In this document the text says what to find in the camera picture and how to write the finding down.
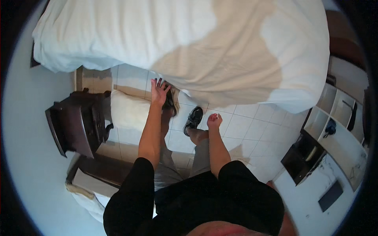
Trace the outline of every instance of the white bedsheet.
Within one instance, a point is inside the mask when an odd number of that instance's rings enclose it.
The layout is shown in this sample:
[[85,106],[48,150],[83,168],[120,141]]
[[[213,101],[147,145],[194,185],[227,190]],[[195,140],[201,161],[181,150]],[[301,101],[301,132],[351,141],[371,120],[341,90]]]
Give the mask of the white bedsheet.
[[321,0],[51,0],[34,58],[52,71],[122,63],[215,105],[315,105],[328,68]]

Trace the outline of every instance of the sneaker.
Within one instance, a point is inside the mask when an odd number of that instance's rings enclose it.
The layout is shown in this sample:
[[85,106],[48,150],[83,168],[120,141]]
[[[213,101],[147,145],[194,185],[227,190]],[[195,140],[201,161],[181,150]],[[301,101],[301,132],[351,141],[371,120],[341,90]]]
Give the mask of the sneaker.
[[163,109],[170,109],[172,111],[172,117],[177,115],[177,109],[173,102],[173,95],[172,95],[172,88],[167,92],[167,98],[165,103],[163,104]]
[[193,111],[188,116],[188,121],[184,126],[184,134],[189,137],[187,133],[187,129],[197,129],[197,126],[200,124],[202,120],[203,110],[199,106],[194,108]]

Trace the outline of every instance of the tile floor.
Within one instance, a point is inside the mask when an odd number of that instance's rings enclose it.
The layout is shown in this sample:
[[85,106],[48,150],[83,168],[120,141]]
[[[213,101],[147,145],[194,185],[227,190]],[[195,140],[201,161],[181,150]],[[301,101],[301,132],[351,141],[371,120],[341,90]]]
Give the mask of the tile floor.
[[[105,71],[83,69],[83,87],[91,93],[118,89],[129,95],[150,100],[149,79],[161,75],[127,64]],[[182,128],[189,113],[196,107],[203,108],[204,117],[198,126],[206,130],[206,120],[213,113],[221,114],[223,123],[220,133],[232,160],[242,161],[262,182],[272,180],[283,168],[280,160],[299,136],[299,130],[307,112],[291,114],[274,104],[216,106],[197,103],[185,93],[176,94],[174,101],[179,112],[171,119],[166,144],[173,151],[172,158],[177,168],[190,168],[193,164],[194,144]],[[114,128],[109,139],[98,153],[112,158],[134,162],[138,154],[141,132]]]

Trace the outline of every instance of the white shelving unit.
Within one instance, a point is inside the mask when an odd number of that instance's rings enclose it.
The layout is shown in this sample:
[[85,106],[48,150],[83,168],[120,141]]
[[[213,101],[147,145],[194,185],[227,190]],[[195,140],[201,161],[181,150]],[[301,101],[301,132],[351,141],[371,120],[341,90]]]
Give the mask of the white shelving unit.
[[337,90],[330,115],[347,127],[352,115],[355,100],[341,90]]
[[307,131],[314,139],[318,140],[324,131],[328,118],[328,114],[315,106],[311,110],[310,116],[308,117],[304,126],[304,130]]
[[[355,119],[353,108],[357,106]],[[326,135],[330,120],[336,123],[336,132]],[[354,122],[351,131],[348,125]],[[362,125],[362,105],[348,94],[326,84],[319,102],[312,108],[304,130],[308,132],[332,156],[355,191],[365,172],[367,151]]]
[[332,109],[333,101],[335,100],[336,92],[337,92],[337,88],[326,83],[324,85],[322,95],[320,96],[319,101],[316,104],[316,106],[328,114],[331,113],[331,109]]

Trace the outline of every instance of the shoelace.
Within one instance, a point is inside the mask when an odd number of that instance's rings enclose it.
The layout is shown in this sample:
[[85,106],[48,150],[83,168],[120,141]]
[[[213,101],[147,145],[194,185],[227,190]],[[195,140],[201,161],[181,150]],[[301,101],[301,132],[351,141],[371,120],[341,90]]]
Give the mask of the shoelace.
[[194,117],[194,119],[192,119],[190,116],[188,116],[188,120],[191,121],[191,122],[193,122],[194,124],[195,124],[195,123],[199,123],[199,121],[200,121],[199,118]]

